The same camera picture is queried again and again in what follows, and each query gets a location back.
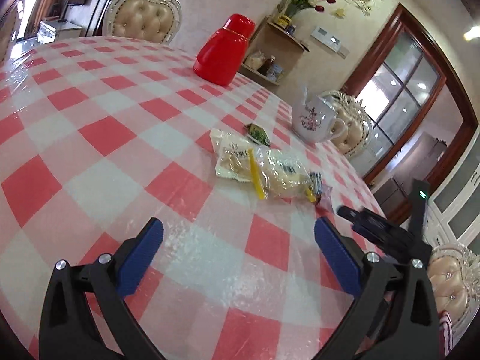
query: white teapot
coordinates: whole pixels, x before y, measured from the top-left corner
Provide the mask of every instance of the white teapot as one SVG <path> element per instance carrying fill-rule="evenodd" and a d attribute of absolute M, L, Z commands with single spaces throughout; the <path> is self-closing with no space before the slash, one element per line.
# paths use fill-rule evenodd
<path fill-rule="evenodd" d="M 326 98 L 314 96 L 307 100 L 307 91 L 292 109 L 293 131 L 307 143 L 325 142 L 343 134 L 347 126 Z"/>

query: ceiling light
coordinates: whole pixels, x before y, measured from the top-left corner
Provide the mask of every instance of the ceiling light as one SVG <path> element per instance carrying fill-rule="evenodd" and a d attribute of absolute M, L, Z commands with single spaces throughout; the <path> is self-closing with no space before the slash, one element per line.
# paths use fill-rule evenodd
<path fill-rule="evenodd" d="M 465 35 L 465 40 L 470 42 L 474 38 L 480 38 L 480 27 L 479 26 L 474 26 L 472 29 L 467 32 Z"/>

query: shelf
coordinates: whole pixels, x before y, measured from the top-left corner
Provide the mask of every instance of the shelf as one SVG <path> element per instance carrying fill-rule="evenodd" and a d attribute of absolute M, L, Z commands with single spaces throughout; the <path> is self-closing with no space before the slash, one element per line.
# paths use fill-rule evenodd
<path fill-rule="evenodd" d="M 310 50 L 306 49 L 305 46 L 302 43 L 300 43 L 297 39 L 295 39 L 290 34 L 286 33 L 282 28 L 280 28 L 276 24 L 272 23 L 271 21 L 268 21 L 268 25 L 270 27 L 272 27 L 273 29 L 277 30 L 278 32 L 280 32 L 287 39 L 289 39 L 291 43 L 296 44 L 299 48 L 302 49 L 302 51 L 308 51 L 308 52 L 310 51 Z"/>
<path fill-rule="evenodd" d="M 270 83 L 270 84 L 280 85 L 279 82 L 273 81 L 272 79 L 267 78 L 267 77 L 264 76 L 263 74 L 260 74 L 258 71 L 253 70 L 252 68 L 248 67 L 248 66 L 245 65 L 245 64 L 242 64 L 241 66 L 242 66 L 242 68 L 247 69 L 248 71 L 251 71 L 253 74 L 257 75 L 258 77 L 263 78 L 263 80 L 267 81 L 267 82 Z"/>

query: tufted chair back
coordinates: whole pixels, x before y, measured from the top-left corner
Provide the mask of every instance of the tufted chair back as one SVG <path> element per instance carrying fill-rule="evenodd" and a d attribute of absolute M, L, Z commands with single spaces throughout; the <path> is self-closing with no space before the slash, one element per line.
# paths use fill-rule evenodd
<path fill-rule="evenodd" d="M 339 91 L 322 93 L 337 112 L 337 117 L 345 122 L 346 129 L 342 135 L 332 139 L 333 144 L 346 157 L 358 154 L 368 144 L 373 125 L 362 105 L 353 96 L 348 96 Z"/>
<path fill-rule="evenodd" d="M 10 58 L 11 49 L 15 45 L 19 27 L 20 19 L 17 7 L 15 6 L 0 28 L 0 65 Z"/>
<path fill-rule="evenodd" d="M 182 21 L 178 0 L 112 0 L 103 34 L 168 44 Z"/>
<path fill-rule="evenodd" d="M 480 256 L 459 243 L 436 247 L 427 274 L 438 312 L 450 315 L 455 343 L 480 305 Z"/>

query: white side table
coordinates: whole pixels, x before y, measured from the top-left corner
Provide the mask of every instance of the white side table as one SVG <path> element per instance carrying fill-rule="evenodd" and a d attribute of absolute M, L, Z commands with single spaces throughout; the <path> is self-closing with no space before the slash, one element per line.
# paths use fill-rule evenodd
<path fill-rule="evenodd" d="M 70 38 L 79 38 L 82 27 L 69 23 L 58 23 L 53 21 L 40 21 L 40 29 L 37 33 L 37 42 L 51 43 Z"/>

